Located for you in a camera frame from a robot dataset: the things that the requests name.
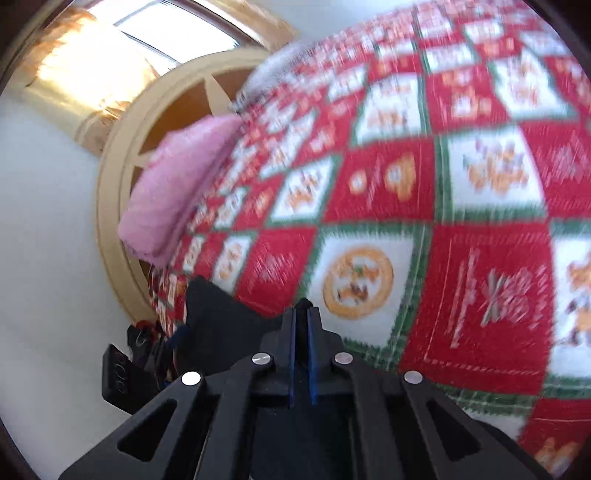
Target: black bracket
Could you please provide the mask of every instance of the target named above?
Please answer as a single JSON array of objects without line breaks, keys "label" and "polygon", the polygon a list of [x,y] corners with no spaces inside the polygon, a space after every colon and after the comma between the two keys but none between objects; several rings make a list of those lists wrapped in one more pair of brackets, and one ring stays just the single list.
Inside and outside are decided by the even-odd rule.
[{"label": "black bracket", "polygon": [[[301,332],[307,345],[298,353]],[[308,372],[308,399],[295,397],[296,364]],[[550,478],[419,372],[377,371],[347,352],[312,307],[286,309],[261,353],[230,370],[204,378],[185,373],[60,479],[246,480],[257,409],[327,399],[348,415],[351,456],[342,461],[352,462],[357,480]]]}]

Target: triangular cutout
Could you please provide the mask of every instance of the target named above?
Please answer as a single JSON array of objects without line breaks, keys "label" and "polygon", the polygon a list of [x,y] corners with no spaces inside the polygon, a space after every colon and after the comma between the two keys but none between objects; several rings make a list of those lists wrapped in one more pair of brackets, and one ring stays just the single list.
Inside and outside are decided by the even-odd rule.
[{"label": "triangular cutout", "polygon": [[441,438],[445,453],[452,462],[457,462],[480,451],[478,441],[439,403],[429,400],[427,408],[437,429],[437,434]]},{"label": "triangular cutout", "polygon": [[164,402],[145,421],[121,439],[117,448],[142,462],[149,462],[154,457],[176,408],[176,400]]}]

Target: white wall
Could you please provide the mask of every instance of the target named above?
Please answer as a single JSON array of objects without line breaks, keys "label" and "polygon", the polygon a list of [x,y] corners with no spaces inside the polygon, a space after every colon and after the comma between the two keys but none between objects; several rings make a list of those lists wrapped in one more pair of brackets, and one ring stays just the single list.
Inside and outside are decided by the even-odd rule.
[{"label": "white wall", "polygon": [[401,5],[426,0],[252,0],[319,40]]},{"label": "white wall", "polygon": [[100,380],[129,323],[95,243],[98,159],[5,93],[0,166],[0,416],[53,480],[128,417]]}]

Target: pink pillow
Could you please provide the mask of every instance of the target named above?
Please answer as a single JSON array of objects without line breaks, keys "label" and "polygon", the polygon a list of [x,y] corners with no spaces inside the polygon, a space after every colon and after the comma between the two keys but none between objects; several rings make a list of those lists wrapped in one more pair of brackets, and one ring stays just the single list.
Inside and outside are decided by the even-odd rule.
[{"label": "pink pillow", "polygon": [[117,234],[134,256],[169,262],[197,202],[238,139],[240,116],[207,116],[170,132],[135,185]]}]

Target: quilt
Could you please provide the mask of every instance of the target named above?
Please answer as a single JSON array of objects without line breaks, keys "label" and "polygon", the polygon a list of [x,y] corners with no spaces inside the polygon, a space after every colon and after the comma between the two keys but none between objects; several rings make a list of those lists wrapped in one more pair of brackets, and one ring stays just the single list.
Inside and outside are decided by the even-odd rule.
[{"label": "quilt", "polygon": [[307,297],[559,476],[591,433],[591,83],[521,0],[442,0],[317,43],[151,277],[266,316]]}]

